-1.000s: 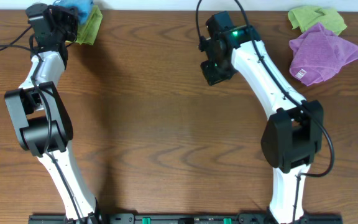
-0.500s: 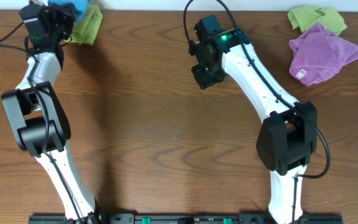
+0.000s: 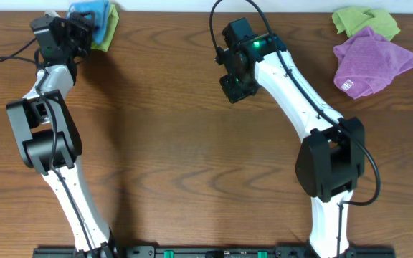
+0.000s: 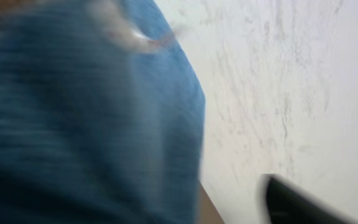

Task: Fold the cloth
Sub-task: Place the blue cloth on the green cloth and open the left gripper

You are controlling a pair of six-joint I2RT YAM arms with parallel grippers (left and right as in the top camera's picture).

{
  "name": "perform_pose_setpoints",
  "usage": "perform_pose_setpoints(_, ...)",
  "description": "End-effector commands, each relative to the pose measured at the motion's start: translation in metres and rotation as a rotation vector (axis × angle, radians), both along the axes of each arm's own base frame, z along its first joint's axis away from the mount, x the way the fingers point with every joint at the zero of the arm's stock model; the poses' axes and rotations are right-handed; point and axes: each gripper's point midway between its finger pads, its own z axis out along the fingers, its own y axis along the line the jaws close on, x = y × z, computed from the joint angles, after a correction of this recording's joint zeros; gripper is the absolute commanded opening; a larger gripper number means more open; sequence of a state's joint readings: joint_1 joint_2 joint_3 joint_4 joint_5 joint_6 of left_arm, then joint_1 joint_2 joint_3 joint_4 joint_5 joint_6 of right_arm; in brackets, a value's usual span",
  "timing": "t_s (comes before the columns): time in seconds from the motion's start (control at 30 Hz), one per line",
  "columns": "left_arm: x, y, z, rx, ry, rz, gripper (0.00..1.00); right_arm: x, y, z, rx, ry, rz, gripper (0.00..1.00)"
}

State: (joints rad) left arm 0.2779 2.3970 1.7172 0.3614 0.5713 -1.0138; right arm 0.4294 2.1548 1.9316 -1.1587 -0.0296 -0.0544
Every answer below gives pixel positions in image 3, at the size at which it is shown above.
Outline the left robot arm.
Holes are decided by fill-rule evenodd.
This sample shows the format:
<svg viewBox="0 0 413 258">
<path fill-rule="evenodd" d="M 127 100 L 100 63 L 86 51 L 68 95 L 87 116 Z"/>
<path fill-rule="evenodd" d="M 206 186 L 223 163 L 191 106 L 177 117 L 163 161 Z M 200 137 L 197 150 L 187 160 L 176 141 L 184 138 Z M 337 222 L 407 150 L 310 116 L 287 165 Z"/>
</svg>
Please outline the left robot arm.
<svg viewBox="0 0 413 258">
<path fill-rule="evenodd" d="M 76 82 L 76 58 L 87 58 L 95 13 L 55 12 L 31 22 L 39 49 L 37 80 L 21 99 L 6 105 L 17 148 L 54 192 L 70 224 L 73 247 L 38 247 L 34 257 L 121 257 L 110 227 L 99 214 L 82 172 L 82 141 L 65 98 Z"/>
</svg>

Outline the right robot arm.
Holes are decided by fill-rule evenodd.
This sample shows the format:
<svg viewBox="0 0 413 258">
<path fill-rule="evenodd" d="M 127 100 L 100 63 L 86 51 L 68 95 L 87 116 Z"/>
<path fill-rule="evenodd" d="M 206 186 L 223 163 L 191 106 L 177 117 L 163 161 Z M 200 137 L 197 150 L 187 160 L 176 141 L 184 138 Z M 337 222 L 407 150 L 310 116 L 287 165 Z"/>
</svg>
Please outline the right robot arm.
<svg viewBox="0 0 413 258">
<path fill-rule="evenodd" d="M 364 154 L 343 131 L 364 142 L 357 118 L 345 119 L 311 87 L 277 35 L 256 35 L 245 18 L 222 30 L 226 49 L 217 49 L 217 63 L 227 73 L 219 80 L 235 103 L 266 89 L 286 114 L 301 142 L 295 164 L 299 184 L 310 196 L 310 245 L 318 257 L 343 257 L 346 207 L 364 172 Z"/>
</svg>

